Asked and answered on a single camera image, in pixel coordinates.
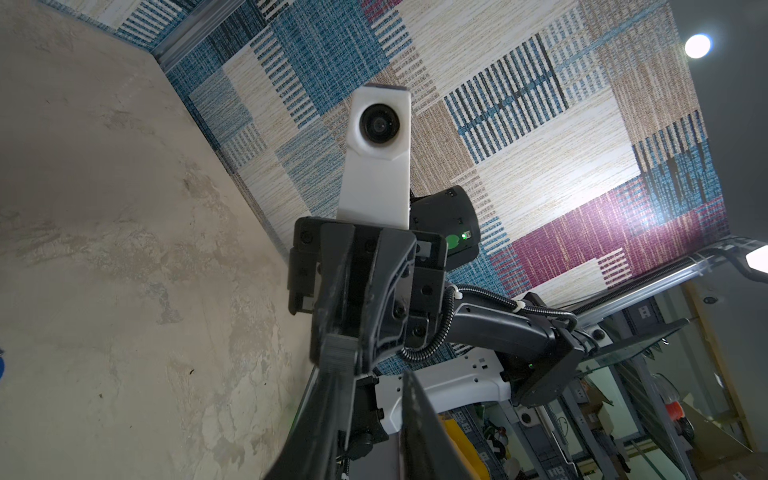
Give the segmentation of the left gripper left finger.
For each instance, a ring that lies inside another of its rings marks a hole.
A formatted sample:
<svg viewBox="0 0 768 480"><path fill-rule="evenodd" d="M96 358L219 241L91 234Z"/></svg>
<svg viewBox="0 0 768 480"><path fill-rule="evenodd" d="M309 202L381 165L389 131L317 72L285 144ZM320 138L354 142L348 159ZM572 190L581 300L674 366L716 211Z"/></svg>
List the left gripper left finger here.
<svg viewBox="0 0 768 480"><path fill-rule="evenodd" d="M339 434L349 428L354 375L317 368L311 388L267 479L335 479Z"/></svg>

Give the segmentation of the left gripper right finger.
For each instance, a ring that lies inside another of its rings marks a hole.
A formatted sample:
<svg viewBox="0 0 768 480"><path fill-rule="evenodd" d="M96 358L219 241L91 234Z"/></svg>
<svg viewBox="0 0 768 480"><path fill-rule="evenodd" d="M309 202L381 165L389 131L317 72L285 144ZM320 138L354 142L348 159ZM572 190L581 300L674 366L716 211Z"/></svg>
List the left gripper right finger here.
<svg viewBox="0 0 768 480"><path fill-rule="evenodd" d="M403 374L400 454L405 479L471 479L414 372Z"/></svg>

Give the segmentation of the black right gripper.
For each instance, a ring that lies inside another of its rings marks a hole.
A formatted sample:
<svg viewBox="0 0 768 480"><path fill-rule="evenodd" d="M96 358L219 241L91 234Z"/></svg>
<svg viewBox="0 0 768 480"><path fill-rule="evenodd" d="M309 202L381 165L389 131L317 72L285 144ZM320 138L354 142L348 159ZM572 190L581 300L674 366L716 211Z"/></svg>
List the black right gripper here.
<svg viewBox="0 0 768 480"><path fill-rule="evenodd" d="M446 271L437 233L302 217L289 255L289 310L311 315L311 360L321 370L369 372L434 338Z"/></svg>

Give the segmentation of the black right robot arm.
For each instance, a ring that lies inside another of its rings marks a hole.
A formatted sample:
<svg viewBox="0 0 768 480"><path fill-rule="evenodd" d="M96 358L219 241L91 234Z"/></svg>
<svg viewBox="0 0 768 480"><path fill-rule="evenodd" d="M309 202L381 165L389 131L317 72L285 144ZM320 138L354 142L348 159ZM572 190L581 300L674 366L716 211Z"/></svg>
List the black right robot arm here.
<svg viewBox="0 0 768 480"><path fill-rule="evenodd" d="M339 377L321 400L338 407L333 452L357 459L399 431L401 387L375 380L390 357L420 363L449 343L489 351L500 395L537 407L555 400L593 348L575 314L537 295L513 300L453 284L447 273L479 253L479 222L460 186L414 197L410 226L384 228L320 217L295 224L289 310L312 317L310 358Z"/></svg>

